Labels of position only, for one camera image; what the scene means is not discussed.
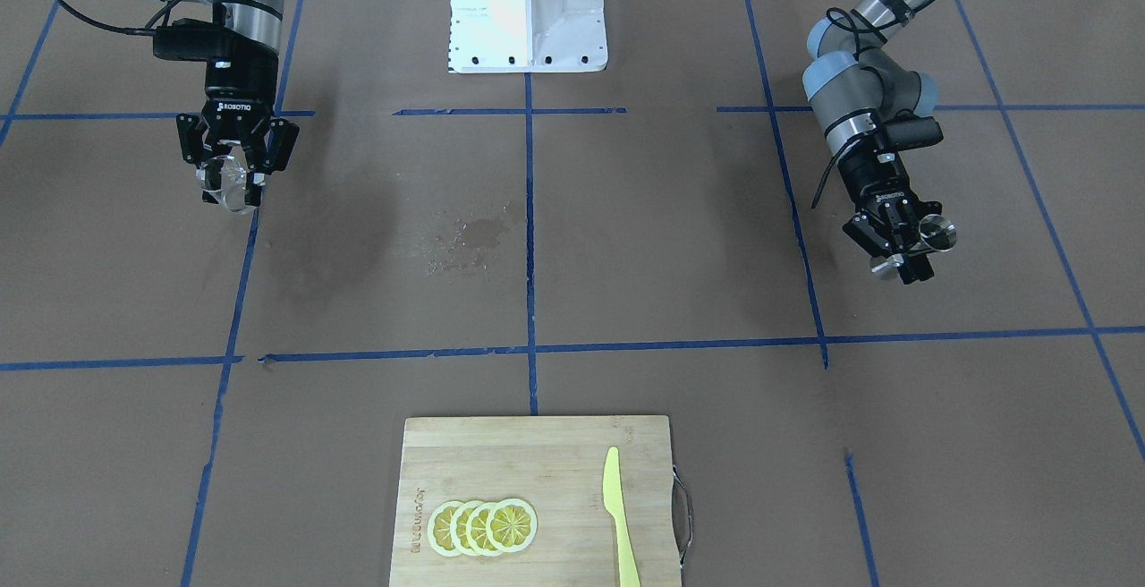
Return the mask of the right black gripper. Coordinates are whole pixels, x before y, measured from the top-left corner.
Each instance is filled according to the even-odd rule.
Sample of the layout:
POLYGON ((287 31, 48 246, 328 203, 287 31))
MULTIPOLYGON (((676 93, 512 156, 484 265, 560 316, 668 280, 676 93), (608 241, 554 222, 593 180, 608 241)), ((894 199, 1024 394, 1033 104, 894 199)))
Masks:
POLYGON ((255 208, 269 176, 289 166, 300 127, 271 118, 277 76, 277 57, 213 57, 206 64, 202 116, 175 116, 182 159, 196 167, 204 203, 218 205, 221 196, 226 143, 264 146, 255 154, 255 208))

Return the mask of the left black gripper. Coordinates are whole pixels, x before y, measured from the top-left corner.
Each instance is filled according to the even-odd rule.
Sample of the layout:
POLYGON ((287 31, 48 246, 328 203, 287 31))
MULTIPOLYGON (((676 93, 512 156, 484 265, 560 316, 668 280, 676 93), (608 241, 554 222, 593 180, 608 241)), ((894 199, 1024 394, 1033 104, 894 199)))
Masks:
POLYGON ((947 217, 940 203, 921 203, 913 192, 899 152, 850 149, 838 156, 837 168, 854 204, 843 232, 868 254, 871 273, 898 273, 905 285, 932 278, 929 254, 947 251, 947 217), (885 239, 895 239, 895 251, 885 239))

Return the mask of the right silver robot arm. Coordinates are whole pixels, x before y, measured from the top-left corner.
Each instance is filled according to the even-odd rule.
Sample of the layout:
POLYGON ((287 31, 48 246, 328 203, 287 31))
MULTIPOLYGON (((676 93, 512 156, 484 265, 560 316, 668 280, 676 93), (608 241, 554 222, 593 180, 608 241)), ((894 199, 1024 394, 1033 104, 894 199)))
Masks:
POLYGON ((211 19, 153 29, 153 56, 206 66, 205 105, 176 117, 184 162, 204 203, 232 213, 260 207, 270 175, 284 170, 299 135, 275 114, 284 0, 159 0, 208 3, 211 19))

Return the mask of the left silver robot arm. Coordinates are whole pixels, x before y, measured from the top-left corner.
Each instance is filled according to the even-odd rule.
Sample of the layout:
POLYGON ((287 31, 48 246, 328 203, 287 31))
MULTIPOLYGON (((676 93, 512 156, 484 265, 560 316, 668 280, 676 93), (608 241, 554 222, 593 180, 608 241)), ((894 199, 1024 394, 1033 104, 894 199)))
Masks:
POLYGON ((897 273, 905 285, 932 278, 929 256, 957 241, 941 203, 913 191, 903 162, 905 151, 943 138, 934 118, 939 89, 885 51, 891 37, 935 1, 861 0, 827 9, 810 30, 812 61, 802 76, 831 154, 818 190, 840 176, 854 205, 843 232, 868 254, 875 276, 897 273))

